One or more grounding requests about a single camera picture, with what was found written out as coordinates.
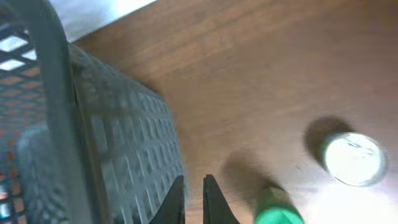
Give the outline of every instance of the gray mesh basket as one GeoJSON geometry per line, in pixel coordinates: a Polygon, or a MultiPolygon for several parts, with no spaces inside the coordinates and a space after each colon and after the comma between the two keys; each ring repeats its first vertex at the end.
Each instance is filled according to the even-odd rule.
{"type": "Polygon", "coordinates": [[[149,223],[178,175],[165,101],[0,0],[0,223],[149,223]]]}

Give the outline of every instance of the wooden surface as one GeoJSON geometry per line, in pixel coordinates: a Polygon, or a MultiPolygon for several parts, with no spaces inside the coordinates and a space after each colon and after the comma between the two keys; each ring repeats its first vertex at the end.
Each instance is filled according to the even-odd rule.
{"type": "Polygon", "coordinates": [[[241,223],[266,179],[308,224],[398,220],[398,2],[159,0],[76,43],[162,95],[202,223],[213,174],[241,223]],[[387,149],[386,178],[357,189],[313,157],[336,124],[387,149]]]}

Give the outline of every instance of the green cap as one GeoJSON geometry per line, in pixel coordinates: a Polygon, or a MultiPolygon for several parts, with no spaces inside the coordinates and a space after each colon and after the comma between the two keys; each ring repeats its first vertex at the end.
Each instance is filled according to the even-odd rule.
{"type": "Polygon", "coordinates": [[[264,210],[256,217],[255,224],[304,224],[296,212],[287,208],[275,207],[264,210]]]}

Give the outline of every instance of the metal mesh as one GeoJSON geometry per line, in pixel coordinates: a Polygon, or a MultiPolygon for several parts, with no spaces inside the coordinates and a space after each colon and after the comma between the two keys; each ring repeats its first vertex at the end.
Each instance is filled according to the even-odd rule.
{"type": "Polygon", "coordinates": [[[70,55],[114,218],[148,223],[183,174],[170,111],[155,93],[82,50],[70,46],[70,55]]]}
{"type": "MultiPolygon", "coordinates": [[[[0,155],[15,153],[21,173],[2,180],[10,162],[1,160],[0,196],[1,187],[9,194],[0,197],[0,223],[69,223],[61,175],[67,167],[59,167],[47,124],[40,54],[29,31],[1,2],[0,19],[0,155]],[[8,139],[16,139],[16,146],[9,147],[8,139]],[[22,187],[14,194],[18,183],[22,187]],[[9,206],[3,218],[2,204],[9,206]]],[[[114,222],[149,223],[173,180],[183,174],[167,104],[80,49],[71,45],[69,51],[77,116],[88,147],[99,158],[114,222]]]]}

